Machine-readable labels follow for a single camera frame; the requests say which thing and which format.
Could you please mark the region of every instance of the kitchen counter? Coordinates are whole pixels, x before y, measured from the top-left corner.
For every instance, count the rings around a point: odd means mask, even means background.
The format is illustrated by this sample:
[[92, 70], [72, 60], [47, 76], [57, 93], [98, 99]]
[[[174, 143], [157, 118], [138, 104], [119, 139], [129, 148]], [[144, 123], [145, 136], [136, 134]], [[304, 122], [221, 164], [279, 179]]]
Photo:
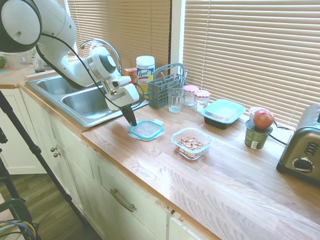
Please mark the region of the kitchen counter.
[[[159, 119], [165, 134], [143, 142], [128, 135], [124, 117], [82, 133], [83, 139], [210, 239], [320, 239], [320, 188], [277, 172], [283, 145], [244, 144], [245, 120], [220, 130], [192, 108], [135, 111], [139, 121]], [[214, 138], [209, 152], [187, 160], [175, 151], [173, 133], [200, 129]]]
[[0, 89], [15, 89], [26, 75], [34, 73], [35, 67], [32, 64], [19, 70], [10, 69], [7, 66], [0, 68]]
[[[78, 60], [75, 56], [68, 57], [69, 62]], [[15, 89], [19, 87], [19, 83], [39, 79], [41, 77], [48, 78], [56, 76], [58, 73], [54, 70], [35, 73], [35, 67], [30, 66], [23, 69], [10, 69], [7, 66], [0, 68], [0, 89]]]

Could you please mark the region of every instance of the almonds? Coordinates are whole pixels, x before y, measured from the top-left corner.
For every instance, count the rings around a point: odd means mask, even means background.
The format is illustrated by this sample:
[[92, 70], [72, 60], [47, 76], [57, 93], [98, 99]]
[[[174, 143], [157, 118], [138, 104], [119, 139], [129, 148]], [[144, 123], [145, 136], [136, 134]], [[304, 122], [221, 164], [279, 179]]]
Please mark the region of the almonds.
[[[203, 144], [199, 141], [197, 141], [195, 136], [187, 136], [187, 137], [183, 137], [181, 138], [180, 144], [187, 147], [188, 149], [190, 149], [191, 151], [195, 151], [198, 149], [201, 149], [203, 147]], [[201, 153], [191, 153], [188, 152], [186, 150], [183, 150], [181, 147], [177, 146], [176, 148], [180, 153], [185, 154], [186, 156], [188, 156], [191, 159], [194, 159], [196, 157], [198, 157]]]

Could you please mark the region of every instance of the kitchen sink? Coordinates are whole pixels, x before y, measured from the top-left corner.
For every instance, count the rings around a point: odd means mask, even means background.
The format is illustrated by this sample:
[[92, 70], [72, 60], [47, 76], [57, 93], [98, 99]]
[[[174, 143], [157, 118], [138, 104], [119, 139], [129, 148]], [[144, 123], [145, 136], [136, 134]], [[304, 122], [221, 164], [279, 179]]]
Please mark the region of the kitchen sink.
[[37, 85], [49, 94], [53, 95], [71, 94], [85, 89], [85, 87], [67, 81], [61, 76], [38, 81]]
[[104, 96], [97, 88], [68, 95], [62, 99], [62, 102], [82, 117], [89, 119], [98, 119], [112, 114]]
[[[59, 75], [27, 81], [26, 84], [86, 128], [122, 115], [120, 110], [111, 111], [108, 108], [104, 96], [96, 86], [79, 86]], [[102, 85], [99, 88], [105, 93]], [[147, 104], [148, 101], [141, 95], [133, 104], [133, 110]]]

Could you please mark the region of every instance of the toaster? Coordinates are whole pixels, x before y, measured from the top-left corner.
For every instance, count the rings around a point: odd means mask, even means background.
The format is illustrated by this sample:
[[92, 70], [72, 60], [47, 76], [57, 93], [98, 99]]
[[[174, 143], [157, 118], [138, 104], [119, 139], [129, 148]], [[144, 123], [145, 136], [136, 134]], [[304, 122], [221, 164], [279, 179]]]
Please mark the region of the toaster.
[[320, 104], [304, 110], [276, 169], [320, 187]]

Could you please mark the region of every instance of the window blinds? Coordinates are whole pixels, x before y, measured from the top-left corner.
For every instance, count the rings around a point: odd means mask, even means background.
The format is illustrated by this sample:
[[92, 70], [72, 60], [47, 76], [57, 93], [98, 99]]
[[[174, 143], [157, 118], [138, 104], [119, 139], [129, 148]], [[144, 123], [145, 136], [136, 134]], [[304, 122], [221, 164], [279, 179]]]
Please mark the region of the window blinds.
[[188, 83], [296, 127], [320, 103], [319, 0], [186, 0]]
[[104, 39], [119, 52], [122, 68], [136, 67], [136, 58], [155, 57], [157, 67], [168, 64], [170, 0], [68, 0], [77, 30], [79, 54], [89, 54], [81, 43]]

